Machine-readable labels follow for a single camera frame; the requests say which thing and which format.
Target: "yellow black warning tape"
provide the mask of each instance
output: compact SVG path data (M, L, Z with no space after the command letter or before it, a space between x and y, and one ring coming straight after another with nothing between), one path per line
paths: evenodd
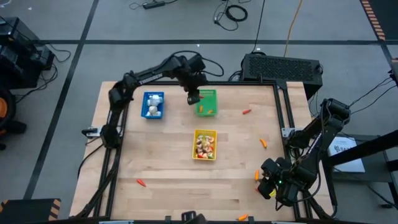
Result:
M7 204L8 200L4 200L0 203L0 213L2 212L2 210L4 209L4 206Z
M361 0L362 6L366 11L366 15L368 15L369 20L372 23L373 29L377 34L377 37L379 40L386 40L386 35L383 32L383 29L380 26L379 21L376 18L376 15L374 14L371 5L369 4L369 1L367 0Z
M58 214L60 213L61 201L59 199L55 199L50 210L49 221L57 220Z

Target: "wooden tabletop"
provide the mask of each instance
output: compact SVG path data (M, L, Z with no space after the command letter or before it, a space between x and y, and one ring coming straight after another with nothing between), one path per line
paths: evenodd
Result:
M93 126L106 122L108 91L113 84L103 82L101 86ZM288 83L288 88L295 125L303 128L311 121L303 85ZM294 220L292 207L277 212L274 199L265 200L254 190L255 170L267 158L284 157L272 87L201 89L217 90L219 111L215 117L198 117L195 107L187 105L187 94L177 85L142 86L134 92L127 115L112 219L163 220L171 215L173 220L179 220L181 213L195 210L208 220L235 220L245 213L255 220ZM145 91L164 91L165 111L161 120L141 117ZM288 126L282 93L280 97ZM246 109L252 111L242 115ZM215 161L192 159L195 129L217 130ZM267 149L260 138L267 141ZM89 144L85 156L100 144L101 141ZM104 149L100 149L81 169L70 215L78 213L98 188L103 157ZM322 187L315 198L327 213L332 213L323 171L322 177ZM137 179L142 179L147 187L137 184Z

